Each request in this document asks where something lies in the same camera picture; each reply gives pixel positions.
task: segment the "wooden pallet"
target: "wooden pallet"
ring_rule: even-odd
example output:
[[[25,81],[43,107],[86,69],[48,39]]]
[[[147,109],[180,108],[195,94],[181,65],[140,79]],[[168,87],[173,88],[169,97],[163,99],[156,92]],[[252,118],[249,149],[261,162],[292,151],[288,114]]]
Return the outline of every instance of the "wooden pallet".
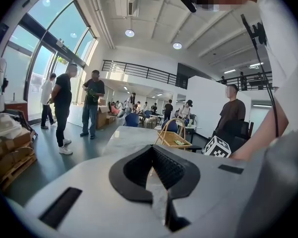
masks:
[[[6,188],[20,175],[24,170],[26,170],[32,163],[36,161],[36,156],[34,151],[18,163],[16,163],[1,179],[0,187],[2,191]]]

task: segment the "black t-shirt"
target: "black t-shirt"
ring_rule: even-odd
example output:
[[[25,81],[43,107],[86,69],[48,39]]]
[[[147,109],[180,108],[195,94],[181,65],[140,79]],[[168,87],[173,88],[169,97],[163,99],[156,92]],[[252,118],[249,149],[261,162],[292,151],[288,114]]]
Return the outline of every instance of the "black t-shirt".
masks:
[[[155,112],[157,111],[157,106],[153,105],[151,109],[152,109],[152,114],[155,115]]]
[[[72,101],[70,77],[64,73],[56,78],[56,83],[61,87],[54,98],[55,107],[69,108]]]
[[[94,82],[92,79],[88,80],[85,84],[85,87],[88,88],[85,102],[88,105],[98,105],[98,96],[93,96],[95,93],[105,94],[105,85],[104,82],[99,80]]]
[[[170,103],[165,104],[164,108],[165,108],[165,111],[164,111],[165,114],[170,114],[173,110],[173,106]]]

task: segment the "jeans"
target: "jeans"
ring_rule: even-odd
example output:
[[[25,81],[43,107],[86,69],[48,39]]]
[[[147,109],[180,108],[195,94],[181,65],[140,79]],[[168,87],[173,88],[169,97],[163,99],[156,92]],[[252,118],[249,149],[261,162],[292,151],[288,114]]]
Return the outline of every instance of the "jeans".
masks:
[[[131,113],[131,108],[126,108],[126,115],[129,115]]]
[[[46,118],[49,117],[50,123],[54,123],[50,105],[43,105],[41,126],[45,126]]]
[[[70,114],[69,107],[55,107],[55,116],[58,121],[58,127],[56,129],[56,140],[59,147],[63,146],[64,130]]]
[[[171,113],[164,113],[164,120],[170,120]]]
[[[88,120],[90,119],[91,124],[89,127],[89,133],[91,136],[95,135],[96,131],[96,118],[97,118],[97,105],[88,105],[84,104],[83,107],[83,115],[82,115],[82,122],[83,122],[83,133],[88,133]]]

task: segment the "black pants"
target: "black pants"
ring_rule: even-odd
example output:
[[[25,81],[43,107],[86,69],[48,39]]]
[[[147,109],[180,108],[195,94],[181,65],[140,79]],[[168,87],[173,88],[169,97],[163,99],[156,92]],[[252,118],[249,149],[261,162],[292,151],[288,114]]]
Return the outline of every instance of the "black pants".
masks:
[[[55,107],[55,116],[58,121],[58,127],[56,129],[56,140],[59,147],[63,146],[64,130],[69,117],[69,113],[69,107]]]
[[[50,105],[43,105],[41,126],[45,126],[46,118],[49,117],[50,123],[54,123]]]
[[[171,116],[171,113],[164,113],[164,120],[163,121],[165,121],[165,120],[170,120],[170,116]]]

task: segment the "hat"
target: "hat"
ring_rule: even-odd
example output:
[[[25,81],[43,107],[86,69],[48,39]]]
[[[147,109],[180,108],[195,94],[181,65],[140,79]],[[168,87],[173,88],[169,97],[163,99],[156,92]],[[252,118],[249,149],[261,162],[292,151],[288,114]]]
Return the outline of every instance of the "hat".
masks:
[[[187,104],[188,104],[190,107],[193,107],[193,106],[192,106],[192,101],[191,101],[191,100],[188,100],[188,101],[187,101]]]

